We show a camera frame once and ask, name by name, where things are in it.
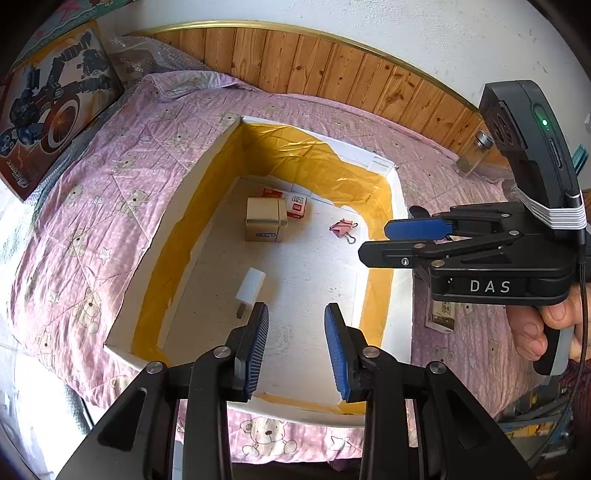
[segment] metal lid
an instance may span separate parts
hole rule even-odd
[[[495,141],[484,130],[479,130],[476,132],[476,143],[481,150],[488,150],[495,144]]]

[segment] red and white package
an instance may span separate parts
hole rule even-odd
[[[306,200],[304,195],[294,192],[282,192],[275,189],[263,189],[263,197],[284,198],[287,206],[287,216],[297,219],[304,218],[306,210]]]

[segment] robot toy box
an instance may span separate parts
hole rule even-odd
[[[55,39],[0,85],[0,177],[21,200],[76,134],[123,92],[91,21]]]

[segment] product box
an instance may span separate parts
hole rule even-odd
[[[94,21],[36,52],[0,81],[0,180],[25,200],[122,92]]]
[[[427,314],[425,326],[441,333],[452,333],[456,323],[456,304],[450,301],[435,301],[431,315]]]
[[[285,199],[248,197],[246,241],[281,242],[287,227]]]
[[[287,216],[298,220],[304,218],[304,212],[306,211],[306,197],[304,195],[275,189],[263,189],[262,196],[285,199]]]

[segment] white cable tie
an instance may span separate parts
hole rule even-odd
[[[585,214],[585,205],[577,208],[548,208],[540,202],[528,197],[519,187],[515,187],[517,198],[525,207],[541,222],[544,222],[552,230],[581,230],[587,227],[587,215]]]

